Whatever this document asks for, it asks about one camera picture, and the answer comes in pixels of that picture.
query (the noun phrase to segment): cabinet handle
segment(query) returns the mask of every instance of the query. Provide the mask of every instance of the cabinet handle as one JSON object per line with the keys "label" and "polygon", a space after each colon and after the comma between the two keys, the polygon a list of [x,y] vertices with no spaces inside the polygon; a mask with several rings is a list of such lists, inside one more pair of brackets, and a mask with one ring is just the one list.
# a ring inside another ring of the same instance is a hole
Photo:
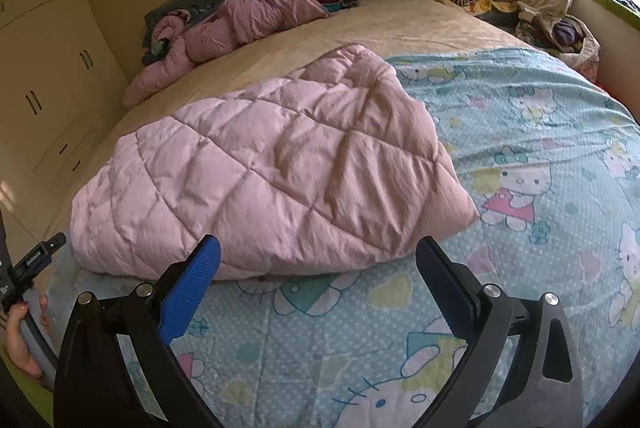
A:
{"label": "cabinet handle", "polygon": [[27,101],[29,102],[29,106],[31,107],[33,114],[37,116],[38,112],[36,111],[36,107],[34,107],[33,104],[31,103],[31,100],[29,99],[29,95],[25,94],[24,97],[27,98]]}
{"label": "cabinet handle", "polygon": [[36,96],[36,93],[33,91],[29,91],[31,93],[31,96],[33,96],[33,99],[36,100],[36,104],[38,106],[38,109],[42,110],[42,105],[40,105],[40,102],[38,101],[38,97]]}
{"label": "cabinet handle", "polygon": [[80,53],[80,58],[82,58],[82,61],[84,62],[84,66],[86,67],[87,71],[89,71],[89,64],[86,62],[86,58],[82,53]]}

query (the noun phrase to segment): metal screw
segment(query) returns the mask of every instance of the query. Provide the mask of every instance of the metal screw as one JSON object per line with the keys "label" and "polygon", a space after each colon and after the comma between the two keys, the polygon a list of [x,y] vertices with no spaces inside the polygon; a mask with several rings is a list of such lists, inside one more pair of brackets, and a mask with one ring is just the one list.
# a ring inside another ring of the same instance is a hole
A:
{"label": "metal screw", "polygon": [[89,293],[89,291],[84,291],[84,293],[82,293],[79,297],[78,297],[78,303],[80,305],[87,305],[89,302],[91,302],[93,295],[91,293]]}
{"label": "metal screw", "polygon": [[497,298],[502,294],[502,291],[500,291],[500,288],[497,285],[490,283],[484,286],[484,294],[491,298]]}
{"label": "metal screw", "polygon": [[149,283],[141,283],[138,287],[136,287],[136,294],[142,298],[145,296],[149,296],[153,293],[154,287]]}
{"label": "metal screw", "polygon": [[545,293],[545,300],[549,305],[558,305],[560,299],[553,293]]}

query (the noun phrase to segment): blue bedsheet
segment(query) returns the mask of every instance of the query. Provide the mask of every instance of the blue bedsheet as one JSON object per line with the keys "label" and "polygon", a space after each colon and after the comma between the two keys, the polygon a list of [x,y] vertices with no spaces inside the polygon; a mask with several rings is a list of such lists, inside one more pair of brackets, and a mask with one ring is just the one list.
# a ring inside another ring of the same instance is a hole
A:
{"label": "blue bedsheet", "polygon": [[[640,349],[640,128],[546,53],[498,49],[388,59],[424,101],[482,220],[442,243],[511,296],[561,297],[579,351],[585,423]],[[128,293],[62,255],[58,336],[75,296]],[[130,346],[128,368],[160,414]],[[411,426],[464,350],[413,256],[361,273],[213,284],[172,344],[228,427]],[[491,408],[510,344],[476,413]]]}

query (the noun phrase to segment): hand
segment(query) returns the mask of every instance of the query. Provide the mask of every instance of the hand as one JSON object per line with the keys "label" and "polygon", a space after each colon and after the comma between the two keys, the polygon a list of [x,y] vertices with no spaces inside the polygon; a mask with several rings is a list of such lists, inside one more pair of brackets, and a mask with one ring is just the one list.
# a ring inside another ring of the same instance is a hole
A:
{"label": "hand", "polygon": [[[47,305],[49,301],[46,296],[40,297],[40,309],[42,315],[40,316],[40,325],[44,327],[45,332],[49,332],[49,317],[46,314]],[[9,359],[15,366],[20,368],[23,372],[26,372],[34,379],[40,379],[42,377],[42,370],[31,357],[27,344],[24,342],[22,335],[20,334],[20,321],[27,316],[29,305],[27,302],[17,303],[11,306],[6,321],[6,341],[7,341],[7,354]]]}

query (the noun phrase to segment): mattress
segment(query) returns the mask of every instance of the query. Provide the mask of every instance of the mattress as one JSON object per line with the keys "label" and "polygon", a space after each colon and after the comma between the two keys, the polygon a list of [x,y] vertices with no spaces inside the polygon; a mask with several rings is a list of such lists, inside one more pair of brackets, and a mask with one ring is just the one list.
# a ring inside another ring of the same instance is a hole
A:
{"label": "mattress", "polygon": [[[373,0],[327,28],[314,22],[201,66],[129,113],[94,156],[94,170],[119,135],[183,103],[363,43],[427,106],[481,212],[444,251],[511,296],[561,297],[587,423],[640,348],[640,129],[621,104],[546,53],[434,4]],[[89,273],[60,252],[49,285],[54,341],[79,293],[118,296],[136,284]],[[142,403],[161,416],[126,340],[122,347]],[[411,426],[465,345],[407,253],[363,272],[214,283],[172,349],[226,426],[369,428]],[[476,414],[495,401],[513,349]]]}

